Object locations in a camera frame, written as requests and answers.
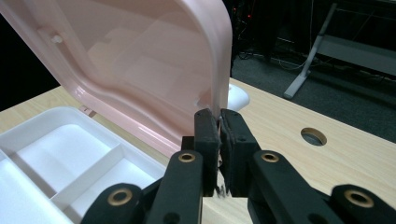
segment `white plastic tray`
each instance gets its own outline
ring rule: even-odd
[[[109,186],[145,188],[165,168],[73,107],[0,135],[0,223],[79,223]]]

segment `table grommet hole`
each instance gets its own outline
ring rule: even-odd
[[[314,128],[303,128],[301,137],[309,144],[317,147],[326,145],[327,138],[321,131]]]

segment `light wood tabletop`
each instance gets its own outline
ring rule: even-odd
[[[240,114],[261,148],[283,154],[313,188],[330,194],[336,185],[353,184],[396,207],[396,144],[234,79],[231,83],[250,96],[250,104]],[[59,87],[0,112],[0,133],[61,105],[81,106]],[[168,163],[164,155],[107,119],[100,115],[93,118],[150,157]],[[320,131],[326,144],[318,147],[305,142],[303,129]],[[203,223],[249,222],[246,199],[204,198]]]

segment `metal stand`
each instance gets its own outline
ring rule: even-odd
[[[325,33],[326,33],[327,26],[329,25],[330,21],[332,20],[332,14],[334,13],[336,8],[337,8],[337,4],[333,3],[329,10],[329,13],[327,14],[326,20],[323,22],[320,32],[319,32],[317,38],[315,39],[314,45],[312,46],[311,51],[309,51],[309,55],[305,61],[303,71],[300,73],[300,75],[297,76],[297,78],[294,79],[294,81],[291,83],[291,85],[288,87],[288,89],[283,93],[283,97],[285,97],[286,99],[293,98],[294,94],[297,92],[297,90],[300,89],[300,87],[303,85],[306,78],[308,77],[309,66],[311,66],[311,63],[314,60],[315,54],[317,54],[317,51],[320,47],[320,44],[323,40]]]

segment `open lid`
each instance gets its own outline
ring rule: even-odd
[[[0,10],[71,95],[167,156],[193,135],[196,111],[227,106],[232,29],[220,0],[4,0]]]

